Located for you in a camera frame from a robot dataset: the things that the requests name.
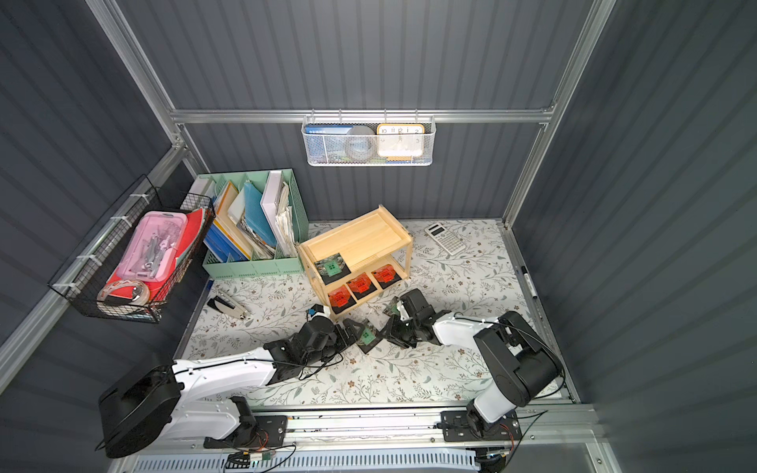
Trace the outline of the red tea bag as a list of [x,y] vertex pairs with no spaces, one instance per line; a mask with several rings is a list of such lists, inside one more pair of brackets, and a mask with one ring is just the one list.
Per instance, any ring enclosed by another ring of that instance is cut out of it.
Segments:
[[401,276],[392,264],[377,268],[372,272],[372,275],[383,290],[401,280]]
[[347,286],[356,300],[362,300],[364,297],[374,293],[376,286],[367,273],[362,273],[354,279],[347,282]]
[[332,312],[340,315],[356,304],[353,294],[347,286],[341,286],[328,294],[328,301]]

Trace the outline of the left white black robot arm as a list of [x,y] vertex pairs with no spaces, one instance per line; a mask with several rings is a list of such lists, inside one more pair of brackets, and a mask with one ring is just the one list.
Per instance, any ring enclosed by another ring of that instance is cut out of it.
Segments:
[[285,418],[257,417],[238,390],[316,374],[340,363],[358,339],[348,323],[331,320],[328,307],[313,305],[298,332],[242,354],[152,357],[101,395],[98,447],[109,458],[139,453],[155,441],[201,439],[207,449],[280,447]]

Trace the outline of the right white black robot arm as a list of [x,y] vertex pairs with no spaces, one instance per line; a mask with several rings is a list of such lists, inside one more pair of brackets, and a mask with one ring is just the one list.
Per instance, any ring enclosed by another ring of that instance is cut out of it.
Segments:
[[482,439],[500,421],[524,407],[557,378],[564,378],[560,357],[516,311],[499,317],[474,318],[436,311],[420,290],[393,298],[384,309],[382,329],[390,343],[415,348],[421,342],[457,346],[479,355],[491,384],[469,401],[465,422],[443,421],[443,428],[464,438]]

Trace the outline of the green tea bag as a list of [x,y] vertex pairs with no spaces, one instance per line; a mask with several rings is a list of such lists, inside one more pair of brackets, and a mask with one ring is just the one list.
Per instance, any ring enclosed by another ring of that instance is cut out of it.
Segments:
[[393,297],[384,308],[384,314],[387,317],[401,317],[401,306],[402,302],[399,297]]
[[329,285],[349,275],[351,270],[340,253],[315,262],[315,269],[324,285]]
[[384,339],[382,331],[376,329],[370,321],[362,323],[356,337],[357,345],[364,354],[369,354]]

